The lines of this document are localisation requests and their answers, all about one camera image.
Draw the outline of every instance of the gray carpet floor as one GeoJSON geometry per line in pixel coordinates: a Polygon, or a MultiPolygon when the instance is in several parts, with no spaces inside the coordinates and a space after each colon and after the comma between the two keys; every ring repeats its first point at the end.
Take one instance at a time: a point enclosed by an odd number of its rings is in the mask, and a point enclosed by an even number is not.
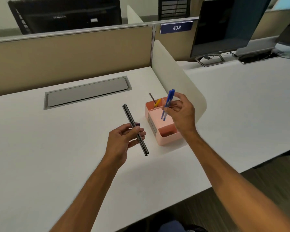
{"type": "MultiPolygon", "coordinates": [[[[274,201],[290,217],[290,156],[282,156],[242,175],[274,201]]],[[[212,188],[168,208],[186,224],[199,225],[209,232],[239,231],[212,188]]]]}

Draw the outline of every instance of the gray cable flap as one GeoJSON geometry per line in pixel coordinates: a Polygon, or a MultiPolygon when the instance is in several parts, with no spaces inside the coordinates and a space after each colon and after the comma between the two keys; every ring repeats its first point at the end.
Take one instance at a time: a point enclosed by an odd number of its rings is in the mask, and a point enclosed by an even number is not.
{"type": "Polygon", "coordinates": [[[44,109],[131,90],[126,76],[45,93],[44,109]]]}

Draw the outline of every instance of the forearm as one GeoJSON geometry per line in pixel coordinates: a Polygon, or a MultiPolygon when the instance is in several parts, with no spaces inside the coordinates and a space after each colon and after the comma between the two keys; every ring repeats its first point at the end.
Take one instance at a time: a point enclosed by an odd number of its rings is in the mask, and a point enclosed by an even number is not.
{"type": "Polygon", "coordinates": [[[90,232],[117,170],[102,161],[50,232],[90,232]]]}
{"type": "Polygon", "coordinates": [[[226,163],[197,132],[185,138],[218,198],[242,231],[290,231],[290,219],[226,163]]]}

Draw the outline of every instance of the person's right hand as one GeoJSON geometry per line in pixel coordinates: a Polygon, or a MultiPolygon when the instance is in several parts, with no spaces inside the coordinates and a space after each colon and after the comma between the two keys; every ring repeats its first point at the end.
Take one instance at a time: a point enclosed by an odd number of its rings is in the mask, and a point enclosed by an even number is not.
{"type": "Polygon", "coordinates": [[[164,111],[172,117],[176,128],[185,137],[196,132],[195,109],[184,94],[175,92],[174,96],[180,100],[171,101],[170,107],[164,108],[164,111]]]}

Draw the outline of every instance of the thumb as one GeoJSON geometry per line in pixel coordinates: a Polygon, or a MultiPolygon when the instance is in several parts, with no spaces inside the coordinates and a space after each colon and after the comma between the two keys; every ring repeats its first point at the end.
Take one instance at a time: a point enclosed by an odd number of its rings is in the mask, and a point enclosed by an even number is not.
{"type": "Polygon", "coordinates": [[[136,135],[139,133],[140,131],[140,127],[139,126],[135,126],[133,129],[131,129],[130,132],[128,132],[125,137],[127,141],[131,141],[133,139],[136,139],[136,135]]]}
{"type": "Polygon", "coordinates": [[[169,108],[169,107],[165,107],[164,111],[172,118],[176,114],[176,111],[174,111],[172,108],[169,108]]]}

